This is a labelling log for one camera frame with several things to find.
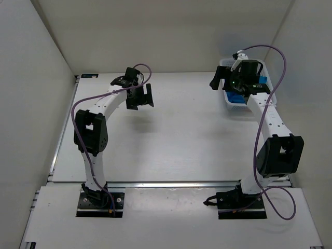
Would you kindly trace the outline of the blue t shirt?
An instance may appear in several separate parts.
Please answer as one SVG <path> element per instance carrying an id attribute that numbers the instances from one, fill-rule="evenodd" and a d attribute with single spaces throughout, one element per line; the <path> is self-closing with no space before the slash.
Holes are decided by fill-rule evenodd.
<path id="1" fill-rule="evenodd" d="M 259 83 L 260 84 L 266 84 L 267 83 L 267 77 L 266 76 L 260 76 L 259 77 Z M 233 93 L 233 92 L 226 92 L 226 95 L 227 95 L 227 99 L 230 103 L 233 103 L 233 104 L 244 104 L 245 103 L 245 99 L 236 94 L 236 93 Z"/>

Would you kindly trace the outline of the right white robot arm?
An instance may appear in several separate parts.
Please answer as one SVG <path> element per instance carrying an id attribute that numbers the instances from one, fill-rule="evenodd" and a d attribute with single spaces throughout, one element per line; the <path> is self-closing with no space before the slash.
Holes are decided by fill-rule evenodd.
<path id="1" fill-rule="evenodd" d="M 264 138 L 261 148 L 254 146 L 253 173 L 238 181 L 235 189 L 221 192 L 223 210 L 243 210 L 260 198 L 268 185 L 297 171 L 304 147 L 284 124 L 270 99 L 271 89 L 261 73 L 264 65 L 257 60 L 236 60 L 232 66 L 217 67 L 210 82 L 213 90 L 240 96 L 259 124 L 258 135 Z"/>

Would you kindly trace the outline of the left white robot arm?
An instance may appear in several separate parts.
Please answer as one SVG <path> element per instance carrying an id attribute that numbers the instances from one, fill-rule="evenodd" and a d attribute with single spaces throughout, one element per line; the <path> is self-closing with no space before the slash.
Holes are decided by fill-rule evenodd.
<path id="1" fill-rule="evenodd" d="M 106 208 L 111 214 L 115 214 L 116 205 L 113 194 L 107 190 L 103 151 L 108 143 L 107 120 L 123 102 L 133 110 L 141 105 L 153 107 L 151 84 L 127 88 L 111 85 L 103 94 L 77 101 L 71 110 L 74 143 L 85 164 L 86 182 L 82 189 L 93 205 L 98 209 Z"/>

